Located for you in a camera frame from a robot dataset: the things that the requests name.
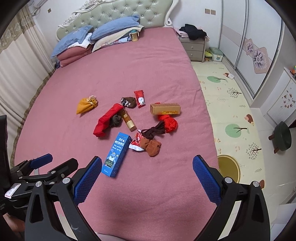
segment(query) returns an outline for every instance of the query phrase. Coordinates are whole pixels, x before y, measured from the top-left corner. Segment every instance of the blue gripper pad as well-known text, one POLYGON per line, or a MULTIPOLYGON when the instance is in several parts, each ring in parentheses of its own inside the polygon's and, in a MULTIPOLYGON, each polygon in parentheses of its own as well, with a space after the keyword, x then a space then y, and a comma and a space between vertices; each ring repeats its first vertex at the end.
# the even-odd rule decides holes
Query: blue gripper pad
POLYGON ((41 156, 41 157, 38 157, 38 158, 32 160, 31 164, 30 164, 30 168, 36 170, 36 169, 38 169, 50 162, 52 162, 52 155, 48 153, 44 156, 41 156))
POLYGON ((220 186, 198 156, 193 158, 192 164, 193 170, 202 184, 202 187, 205 190, 209 200, 219 206, 221 203, 220 186))
POLYGON ((77 183, 77 185, 74 187, 73 201, 76 205, 85 201, 101 171, 102 160, 101 158, 97 157, 80 181, 77 183))

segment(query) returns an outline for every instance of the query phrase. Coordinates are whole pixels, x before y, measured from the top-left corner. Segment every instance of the play mat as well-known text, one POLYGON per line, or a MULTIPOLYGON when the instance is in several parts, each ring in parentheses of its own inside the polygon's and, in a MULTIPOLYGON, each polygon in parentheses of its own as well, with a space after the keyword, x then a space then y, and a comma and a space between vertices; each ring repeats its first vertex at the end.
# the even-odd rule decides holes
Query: play mat
POLYGON ((225 157, 234 159, 240 170, 239 182, 250 184, 256 180, 263 188, 264 161, 256 123, 236 81, 227 77, 229 71, 222 63, 191 63, 211 117, 217 155, 222 160, 219 164, 225 164, 225 157))

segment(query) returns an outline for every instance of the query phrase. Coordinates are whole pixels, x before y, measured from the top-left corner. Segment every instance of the gold box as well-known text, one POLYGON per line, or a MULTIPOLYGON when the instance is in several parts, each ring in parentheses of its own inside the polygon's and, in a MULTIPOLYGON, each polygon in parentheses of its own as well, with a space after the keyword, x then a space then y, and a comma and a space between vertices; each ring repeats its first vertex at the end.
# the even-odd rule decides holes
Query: gold box
POLYGON ((150 104, 150 112, 153 115, 177 115, 181 112, 178 104, 150 104))

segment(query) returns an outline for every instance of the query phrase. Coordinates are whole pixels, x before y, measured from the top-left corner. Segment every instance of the curtain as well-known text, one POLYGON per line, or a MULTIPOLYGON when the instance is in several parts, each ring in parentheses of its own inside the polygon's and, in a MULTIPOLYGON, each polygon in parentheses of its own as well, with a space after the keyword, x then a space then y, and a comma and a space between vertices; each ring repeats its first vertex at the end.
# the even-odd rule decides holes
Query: curtain
POLYGON ((35 25, 27 5, 0 38, 0 115, 7 115, 7 150, 11 166, 26 117, 54 72, 49 57, 52 50, 35 25))

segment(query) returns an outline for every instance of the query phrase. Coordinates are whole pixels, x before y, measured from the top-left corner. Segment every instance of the green stool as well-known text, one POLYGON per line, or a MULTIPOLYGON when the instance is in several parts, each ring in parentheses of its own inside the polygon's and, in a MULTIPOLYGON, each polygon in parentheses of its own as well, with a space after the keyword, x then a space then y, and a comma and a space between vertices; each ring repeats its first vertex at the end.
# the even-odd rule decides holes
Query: green stool
POLYGON ((292 137, 289 127, 285 122, 281 121, 274 129, 273 135, 268 137, 269 140, 274 139, 276 148, 274 149, 274 154, 279 150, 285 151, 291 147, 292 137))

